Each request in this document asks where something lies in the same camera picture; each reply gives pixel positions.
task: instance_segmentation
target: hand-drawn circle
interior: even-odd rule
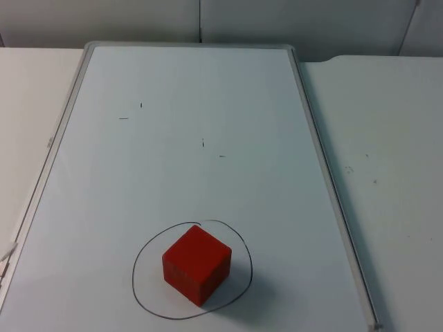
[[[152,311],[152,310],[149,310],[148,308],[146,308],[146,306],[145,306],[144,304],[141,303],[141,301],[140,301],[139,298],[137,297],[136,289],[135,289],[135,286],[134,286],[134,279],[135,279],[134,276],[135,276],[135,270],[136,270],[136,265],[137,265],[138,258],[140,257],[140,255],[142,254],[142,252],[144,251],[144,249],[146,249],[146,247],[148,247],[148,245],[149,245],[149,244],[150,244],[155,238],[157,238],[158,236],[162,235],[164,232],[167,232],[168,230],[171,230],[172,228],[175,228],[175,227],[177,227],[177,226],[180,226],[180,225],[186,225],[186,224],[194,224],[194,225],[199,225],[199,226],[201,226],[200,223],[202,223],[202,222],[206,222],[206,221],[214,221],[214,222],[216,222],[216,223],[220,223],[220,224],[226,226],[227,228],[229,228],[230,230],[232,230],[232,231],[233,231],[233,232],[239,237],[239,239],[241,240],[241,242],[242,242],[243,245],[244,245],[244,248],[246,249],[246,252],[247,252],[247,255],[248,255],[248,259],[249,259],[250,277],[249,277],[248,284],[247,284],[246,287],[245,287],[245,288],[244,288],[244,289],[243,289],[243,290],[242,290],[237,296],[235,296],[232,300],[230,300],[230,301],[228,301],[228,302],[226,302],[226,303],[224,303],[224,304],[221,304],[221,305],[219,305],[219,306],[217,306],[217,307],[215,307],[215,308],[212,308],[212,309],[210,309],[210,310],[204,311],[203,313],[198,313],[198,314],[196,314],[196,315],[189,315],[189,316],[185,316],[185,317],[170,317],[170,316],[166,316],[166,315],[160,315],[160,314],[158,314],[158,313],[155,313],[155,312]],[[252,264],[251,252],[249,251],[249,248],[248,248],[248,246],[247,246],[245,240],[243,239],[243,237],[240,235],[240,233],[239,233],[238,231],[236,231],[236,230],[235,230],[233,227],[231,227],[229,224],[227,224],[227,223],[225,223],[225,222],[223,222],[223,221],[220,221],[220,220],[216,220],[216,219],[206,219],[206,220],[202,220],[202,221],[200,221],[200,222],[196,222],[196,221],[187,221],[187,222],[184,222],[184,223],[177,223],[177,224],[175,224],[175,225],[172,225],[172,226],[166,228],[165,230],[162,230],[162,231],[159,232],[158,234],[154,235],[154,236],[153,236],[148,242],[146,242],[146,243],[143,245],[143,247],[140,249],[140,251],[138,252],[138,254],[137,254],[137,256],[136,256],[136,259],[135,259],[135,261],[134,261],[134,265],[133,265],[133,267],[132,267],[132,293],[134,294],[134,297],[135,297],[135,299],[136,299],[138,305],[139,305],[143,310],[147,311],[148,313],[150,313],[150,314],[152,314],[152,315],[154,315],[154,316],[157,316],[157,317],[160,317],[160,318],[163,318],[163,319],[166,319],[166,320],[189,320],[189,319],[191,319],[191,318],[200,317],[200,316],[205,315],[205,314],[207,314],[207,313],[212,313],[212,312],[214,312],[214,311],[220,310],[220,309],[222,309],[222,308],[225,308],[225,307],[227,307],[227,306],[233,304],[234,302],[236,302],[239,298],[241,298],[241,297],[247,292],[247,290],[249,289],[249,287],[251,287],[252,279],[253,279],[253,264]]]

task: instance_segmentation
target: white table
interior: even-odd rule
[[[0,49],[0,111],[8,119],[0,122],[0,245],[14,237],[26,210],[81,52]],[[439,331],[443,324],[442,69],[443,59],[394,57],[305,65],[387,331]]]

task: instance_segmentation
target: red cube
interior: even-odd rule
[[[163,254],[163,277],[202,306],[229,275],[231,253],[228,246],[194,225]]]

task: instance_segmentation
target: wooden block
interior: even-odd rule
[[[194,225],[163,254],[163,277],[202,306],[229,276],[231,253],[228,246]]]

